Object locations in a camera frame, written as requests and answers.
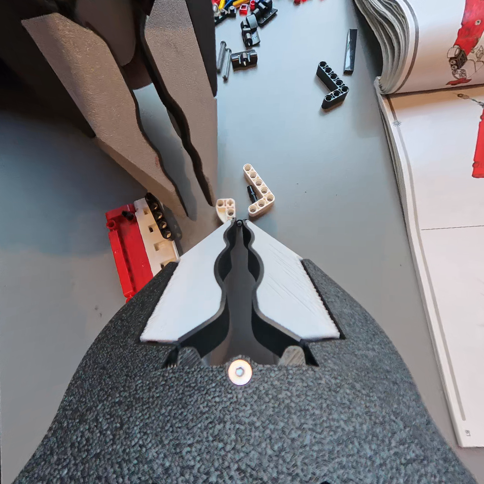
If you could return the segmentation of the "open instruction booklet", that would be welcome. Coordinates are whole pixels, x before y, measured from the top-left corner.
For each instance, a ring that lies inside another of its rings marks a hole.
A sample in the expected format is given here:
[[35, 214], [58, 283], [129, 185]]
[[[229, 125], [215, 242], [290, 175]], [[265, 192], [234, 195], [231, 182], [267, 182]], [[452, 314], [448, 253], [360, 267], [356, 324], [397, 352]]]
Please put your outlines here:
[[483, 447], [483, 1], [355, 1], [459, 446]]

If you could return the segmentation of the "black L-shaped brick beam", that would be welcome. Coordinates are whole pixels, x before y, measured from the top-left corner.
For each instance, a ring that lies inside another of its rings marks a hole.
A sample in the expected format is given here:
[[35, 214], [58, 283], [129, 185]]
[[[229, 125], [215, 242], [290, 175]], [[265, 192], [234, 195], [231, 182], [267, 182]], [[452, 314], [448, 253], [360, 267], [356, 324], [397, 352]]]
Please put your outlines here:
[[325, 61], [319, 62], [316, 75], [329, 90], [322, 101], [323, 110], [329, 110], [346, 99], [349, 92], [348, 86]]

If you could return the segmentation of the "shiny black brick connector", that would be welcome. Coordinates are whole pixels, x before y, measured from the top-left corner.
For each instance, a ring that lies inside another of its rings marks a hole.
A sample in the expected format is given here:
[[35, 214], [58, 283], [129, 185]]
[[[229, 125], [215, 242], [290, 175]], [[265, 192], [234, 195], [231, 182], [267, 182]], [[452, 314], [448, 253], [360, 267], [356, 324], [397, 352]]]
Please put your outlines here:
[[254, 49], [232, 53], [230, 56], [234, 71], [255, 67], [258, 62], [258, 54]]

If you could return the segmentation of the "red and white brick panel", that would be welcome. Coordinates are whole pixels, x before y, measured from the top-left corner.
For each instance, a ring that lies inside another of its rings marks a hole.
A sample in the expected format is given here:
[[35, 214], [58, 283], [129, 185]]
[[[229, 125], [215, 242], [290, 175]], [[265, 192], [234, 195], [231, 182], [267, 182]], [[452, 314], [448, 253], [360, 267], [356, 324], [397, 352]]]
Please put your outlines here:
[[105, 213], [108, 237], [126, 302], [167, 264], [179, 258], [175, 241], [163, 238], [145, 197]]

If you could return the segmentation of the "black straight brick beam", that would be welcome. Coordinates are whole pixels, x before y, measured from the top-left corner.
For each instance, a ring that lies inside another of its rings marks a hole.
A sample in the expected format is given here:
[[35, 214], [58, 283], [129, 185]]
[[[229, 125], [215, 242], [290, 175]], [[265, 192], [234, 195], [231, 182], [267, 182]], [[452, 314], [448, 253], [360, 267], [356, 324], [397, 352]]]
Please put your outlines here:
[[172, 211], [150, 192], [146, 193], [145, 200], [163, 238], [171, 241], [181, 238], [181, 232]]

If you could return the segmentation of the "pile of coloured brick pieces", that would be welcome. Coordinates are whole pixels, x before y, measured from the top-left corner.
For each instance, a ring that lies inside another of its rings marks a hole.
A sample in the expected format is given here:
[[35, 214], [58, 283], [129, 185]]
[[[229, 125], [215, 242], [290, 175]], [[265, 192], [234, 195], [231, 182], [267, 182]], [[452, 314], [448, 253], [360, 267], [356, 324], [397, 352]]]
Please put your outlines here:
[[223, 11], [229, 12], [231, 7], [238, 9], [244, 4], [255, 5], [257, 1], [212, 1], [212, 8], [214, 13], [214, 18], [219, 17], [223, 14]]

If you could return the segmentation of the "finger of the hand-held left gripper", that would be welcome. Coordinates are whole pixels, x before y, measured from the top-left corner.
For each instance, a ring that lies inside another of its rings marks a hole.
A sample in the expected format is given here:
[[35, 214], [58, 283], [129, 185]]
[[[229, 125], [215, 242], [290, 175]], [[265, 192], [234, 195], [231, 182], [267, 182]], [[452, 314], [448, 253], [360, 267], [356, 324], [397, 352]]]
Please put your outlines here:
[[145, 136], [136, 98], [104, 39], [59, 13], [22, 25], [94, 131], [94, 142], [174, 215], [184, 215], [177, 187]]
[[216, 203], [217, 72], [211, 1], [147, 1], [140, 45], [207, 202]]

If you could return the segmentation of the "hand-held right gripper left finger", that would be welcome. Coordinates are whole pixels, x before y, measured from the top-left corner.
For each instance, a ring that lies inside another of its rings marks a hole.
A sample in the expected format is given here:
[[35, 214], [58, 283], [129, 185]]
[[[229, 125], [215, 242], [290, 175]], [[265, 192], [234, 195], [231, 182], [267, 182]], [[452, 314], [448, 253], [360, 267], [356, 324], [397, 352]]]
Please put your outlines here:
[[236, 232], [237, 222], [227, 221], [180, 257], [140, 342], [193, 347], [204, 357], [225, 340], [229, 310], [224, 280]]

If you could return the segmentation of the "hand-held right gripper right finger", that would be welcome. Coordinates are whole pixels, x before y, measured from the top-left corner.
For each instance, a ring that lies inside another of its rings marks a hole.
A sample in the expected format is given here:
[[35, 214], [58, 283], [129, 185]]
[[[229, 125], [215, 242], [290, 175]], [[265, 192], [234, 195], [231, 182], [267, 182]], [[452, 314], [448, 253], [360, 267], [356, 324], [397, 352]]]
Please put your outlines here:
[[280, 365], [318, 366], [310, 343], [337, 340], [341, 331], [315, 287], [303, 259], [257, 227], [242, 222], [251, 296], [252, 332]]

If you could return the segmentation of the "small white curved brick piece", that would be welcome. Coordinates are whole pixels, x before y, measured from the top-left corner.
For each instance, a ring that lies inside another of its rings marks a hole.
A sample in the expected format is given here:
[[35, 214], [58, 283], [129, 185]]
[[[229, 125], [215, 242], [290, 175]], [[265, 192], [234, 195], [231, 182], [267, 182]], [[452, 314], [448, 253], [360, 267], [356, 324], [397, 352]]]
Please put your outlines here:
[[224, 224], [227, 221], [236, 219], [236, 206], [233, 198], [220, 198], [215, 205], [216, 214]]

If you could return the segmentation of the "white L-shaped brick beam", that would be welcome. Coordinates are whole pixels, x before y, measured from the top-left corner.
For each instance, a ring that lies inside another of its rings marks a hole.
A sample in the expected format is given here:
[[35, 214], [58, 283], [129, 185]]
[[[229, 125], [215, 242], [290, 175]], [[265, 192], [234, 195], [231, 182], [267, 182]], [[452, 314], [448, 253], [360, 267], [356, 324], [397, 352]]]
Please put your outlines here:
[[259, 196], [258, 202], [255, 204], [251, 203], [248, 207], [249, 217], [254, 219], [266, 213], [273, 206], [275, 196], [252, 165], [244, 165], [244, 176], [247, 181], [247, 186], [252, 185]]

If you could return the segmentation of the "black flat brick bar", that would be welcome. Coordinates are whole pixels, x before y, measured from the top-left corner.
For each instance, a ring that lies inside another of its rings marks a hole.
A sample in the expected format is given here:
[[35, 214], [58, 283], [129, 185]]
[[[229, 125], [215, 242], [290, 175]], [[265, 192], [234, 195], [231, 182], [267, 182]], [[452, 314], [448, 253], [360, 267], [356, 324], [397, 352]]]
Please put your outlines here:
[[356, 28], [350, 28], [348, 30], [343, 70], [343, 74], [345, 76], [352, 75], [352, 73], [354, 72], [357, 35], [358, 30]]

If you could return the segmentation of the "black angular brick piece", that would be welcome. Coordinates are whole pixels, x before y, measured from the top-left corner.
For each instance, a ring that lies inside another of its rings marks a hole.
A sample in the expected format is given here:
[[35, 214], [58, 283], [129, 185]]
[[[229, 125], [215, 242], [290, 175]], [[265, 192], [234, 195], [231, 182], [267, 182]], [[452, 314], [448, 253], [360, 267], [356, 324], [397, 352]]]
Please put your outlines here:
[[274, 8], [273, 1], [256, 1], [255, 9], [253, 10], [259, 27], [267, 24], [277, 12], [278, 9]]

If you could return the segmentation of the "black double brick connector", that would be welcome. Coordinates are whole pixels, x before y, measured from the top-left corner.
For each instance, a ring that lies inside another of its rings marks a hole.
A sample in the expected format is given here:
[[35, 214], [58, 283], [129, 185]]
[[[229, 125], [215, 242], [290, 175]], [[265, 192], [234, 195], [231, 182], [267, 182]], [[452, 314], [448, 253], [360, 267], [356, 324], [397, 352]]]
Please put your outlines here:
[[253, 46], [260, 43], [258, 35], [258, 22], [255, 15], [247, 16], [241, 23], [241, 36], [246, 49], [251, 49]]

